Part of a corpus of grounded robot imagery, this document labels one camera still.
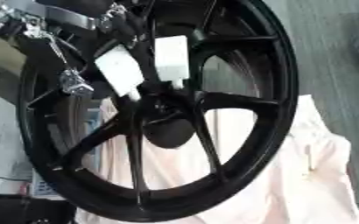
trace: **metal bracket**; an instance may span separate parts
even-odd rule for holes
[[[48,18],[64,24],[78,26],[80,28],[94,31],[98,19],[88,17],[80,13],[61,9],[59,7],[36,3],[34,0],[9,0],[6,2],[5,8],[21,11],[22,14],[27,13],[40,18]]]
[[[64,63],[66,69],[60,75],[62,91],[70,95],[91,95],[94,92],[94,89],[86,83],[75,68],[71,67],[64,56],[64,53],[58,46],[54,35],[45,31],[45,20],[41,17],[33,16],[26,16],[23,20],[27,28],[25,36],[31,39],[48,39],[50,47],[55,52],[57,57]]]

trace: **black cable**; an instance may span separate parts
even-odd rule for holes
[[[3,177],[0,177],[0,179],[8,180],[8,181],[15,181],[15,182],[31,182],[29,179],[20,179],[20,178],[3,178]]]

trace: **bolt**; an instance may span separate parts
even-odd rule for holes
[[[102,32],[112,32],[113,31],[113,23],[108,17],[103,17],[101,19],[101,23],[99,28],[101,28]]]

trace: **wheel rim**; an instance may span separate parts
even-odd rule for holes
[[[211,10],[205,14],[214,15],[215,9],[219,9],[215,7],[216,4],[218,2],[213,1],[210,4]],[[142,178],[139,177],[141,169],[137,167],[137,164],[140,165],[137,162],[140,160],[138,151],[141,150],[137,147],[139,144],[137,136],[140,135],[137,131],[133,132],[133,137],[129,137],[128,140],[133,151],[133,157],[130,159],[134,161],[135,166],[132,171],[133,178],[137,182],[135,188],[138,191],[112,185],[86,169],[78,169],[79,164],[74,161],[81,161],[81,157],[92,149],[91,146],[100,144],[102,139],[123,134],[120,130],[125,124],[117,121],[124,117],[131,120],[131,117],[127,117],[126,113],[120,113],[110,122],[106,122],[105,128],[109,129],[109,132],[96,132],[99,137],[81,141],[76,148],[71,150],[71,153],[63,158],[50,138],[46,125],[53,112],[53,109],[47,105],[53,105],[62,99],[63,94],[55,88],[36,95],[35,90],[40,89],[40,86],[33,80],[37,77],[34,72],[25,71],[20,89],[18,117],[26,152],[39,174],[51,183],[56,191],[76,206],[111,219],[167,221],[209,209],[243,189],[262,171],[282,143],[295,112],[298,87],[295,60],[283,28],[263,3],[256,0],[232,1],[224,3],[222,7],[240,15],[244,12],[251,13],[249,18],[254,20],[252,23],[257,36],[215,37],[200,40],[198,44],[193,45],[191,52],[192,74],[202,74],[205,61],[217,53],[238,50],[239,45],[245,48],[260,47],[268,51],[271,63],[275,65],[273,72],[277,77],[272,91],[273,98],[262,99],[203,92],[192,100],[181,94],[163,93],[158,96],[159,99],[174,103],[187,119],[191,120],[196,132],[201,136],[201,141],[204,142],[204,148],[215,173],[189,185],[148,191]],[[197,25],[200,25],[201,30],[205,30],[209,25],[208,21],[209,19]],[[199,88],[201,78],[194,76],[192,84]],[[141,104],[148,104],[156,99],[156,95],[146,97]],[[212,141],[208,136],[202,111],[225,108],[251,109],[257,113],[258,119],[255,129],[243,147],[221,167],[217,156],[214,155],[214,147],[211,146]],[[133,113],[134,125],[140,122],[139,113],[140,111]],[[65,161],[64,163],[67,164],[61,170],[56,169],[59,158],[62,158],[61,162]]]

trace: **metal clamp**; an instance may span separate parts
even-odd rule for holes
[[[46,28],[45,20],[40,17],[27,16],[24,17],[24,21],[27,28],[25,35],[31,39],[48,39],[50,47],[64,63],[66,69],[60,75],[62,91],[70,95],[91,95],[94,89],[86,83],[76,69],[71,67],[54,35],[44,30]]]

